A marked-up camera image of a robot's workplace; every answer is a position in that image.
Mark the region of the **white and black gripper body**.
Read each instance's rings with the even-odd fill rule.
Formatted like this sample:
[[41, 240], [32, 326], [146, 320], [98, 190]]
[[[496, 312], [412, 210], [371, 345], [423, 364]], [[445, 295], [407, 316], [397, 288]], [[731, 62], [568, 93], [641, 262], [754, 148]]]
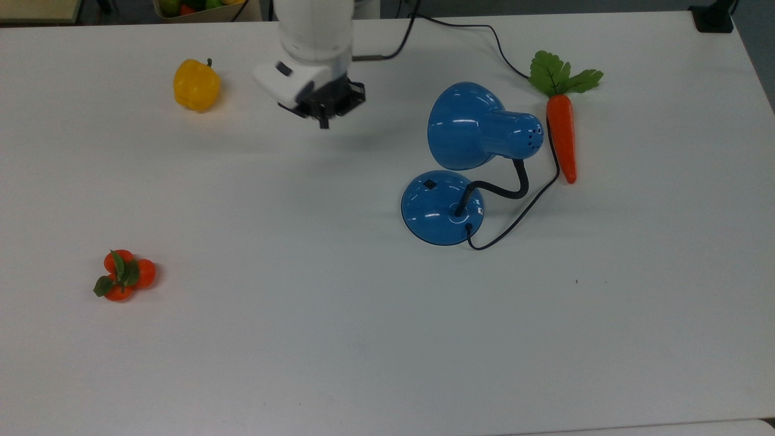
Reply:
[[302, 118], [303, 102], [317, 102], [331, 119], [345, 116], [366, 101], [365, 86], [349, 79], [338, 64], [303, 64], [289, 57], [258, 64], [252, 71], [256, 83], [279, 107]]

